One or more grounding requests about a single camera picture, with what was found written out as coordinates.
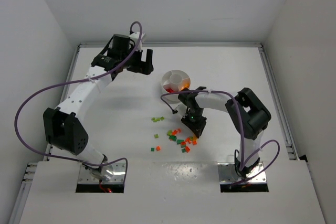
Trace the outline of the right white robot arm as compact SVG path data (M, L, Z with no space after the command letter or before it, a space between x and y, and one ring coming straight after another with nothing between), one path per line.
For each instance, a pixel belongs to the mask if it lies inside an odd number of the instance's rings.
M271 120L269 110L255 93L250 88L243 88L236 95L225 91L209 91L205 87L196 90L186 88L179 93L178 99L185 106L181 121L196 137L202 135L206 126L204 109L228 113L240 135L235 169L240 177L246 178L260 161L256 153L260 147L260 134Z

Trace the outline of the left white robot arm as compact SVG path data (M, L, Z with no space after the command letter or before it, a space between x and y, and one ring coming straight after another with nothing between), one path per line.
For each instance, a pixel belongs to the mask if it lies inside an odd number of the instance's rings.
M91 169L99 169L107 157L89 143L89 135L82 122L99 94L124 69L149 75L153 70L153 51L146 51L142 60L145 33L133 32L128 36L115 34L104 50L94 57L83 83L56 108L43 113L46 140L49 144L71 153Z

